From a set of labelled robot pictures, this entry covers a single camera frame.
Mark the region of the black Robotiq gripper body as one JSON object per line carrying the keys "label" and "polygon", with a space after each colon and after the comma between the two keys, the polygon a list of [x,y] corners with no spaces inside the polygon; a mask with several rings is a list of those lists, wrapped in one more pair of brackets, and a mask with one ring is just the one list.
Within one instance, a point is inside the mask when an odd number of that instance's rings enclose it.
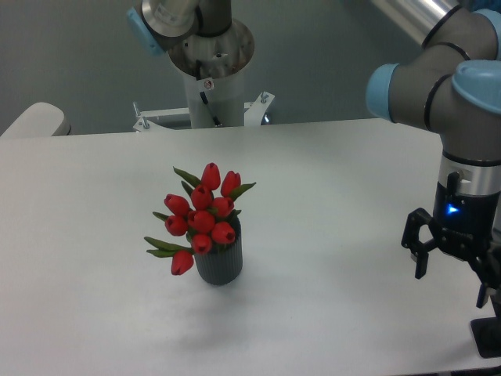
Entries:
{"label": "black Robotiq gripper body", "polygon": [[471,196],[455,193],[438,184],[431,233],[438,248],[462,261],[484,259],[490,248],[492,225],[499,194]]}

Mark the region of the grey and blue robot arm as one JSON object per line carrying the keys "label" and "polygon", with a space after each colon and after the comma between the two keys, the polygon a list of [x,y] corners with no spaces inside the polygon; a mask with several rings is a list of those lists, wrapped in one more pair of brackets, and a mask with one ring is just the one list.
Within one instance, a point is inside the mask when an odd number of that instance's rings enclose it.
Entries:
{"label": "grey and blue robot arm", "polygon": [[[376,117],[440,136],[443,150],[434,210],[412,212],[402,243],[422,277],[433,249],[468,262],[481,287],[478,306],[500,293],[500,15],[455,1],[379,1],[422,54],[377,68],[366,88]],[[236,80],[254,39],[228,1],[142,1],[127,13],[142,45],[168,54],[186,77],[193,127],[249,123]]]}

